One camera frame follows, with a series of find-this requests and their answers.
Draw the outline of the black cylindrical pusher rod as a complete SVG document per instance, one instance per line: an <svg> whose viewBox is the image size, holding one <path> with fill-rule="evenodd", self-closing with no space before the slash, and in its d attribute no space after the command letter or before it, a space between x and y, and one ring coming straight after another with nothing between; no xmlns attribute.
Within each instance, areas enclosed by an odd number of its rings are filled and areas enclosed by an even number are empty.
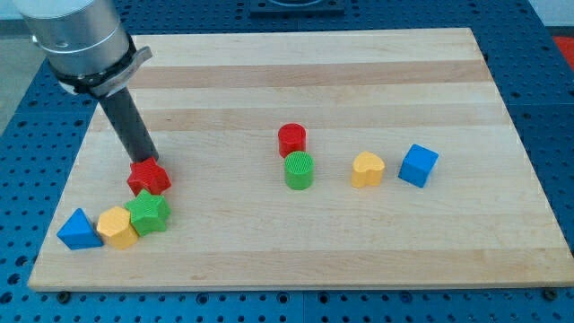
<svg viewBox="0 0 574 323"><path fill-rule="evenodd" d="M127 88L99 99L100 105L114 128L132 162L143 162L158 151Z"/></svg>

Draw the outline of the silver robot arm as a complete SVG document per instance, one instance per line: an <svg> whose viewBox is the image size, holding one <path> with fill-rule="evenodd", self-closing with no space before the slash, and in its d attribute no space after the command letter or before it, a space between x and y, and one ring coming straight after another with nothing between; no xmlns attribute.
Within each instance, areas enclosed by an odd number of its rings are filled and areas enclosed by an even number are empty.
<svg viewBox="0 0 574 323"><path fill-rule="evenodd" d="M60 85L97 100L132 162L159 154L127 88L152 58L137 48L109 0L14 0Z"/></svg>

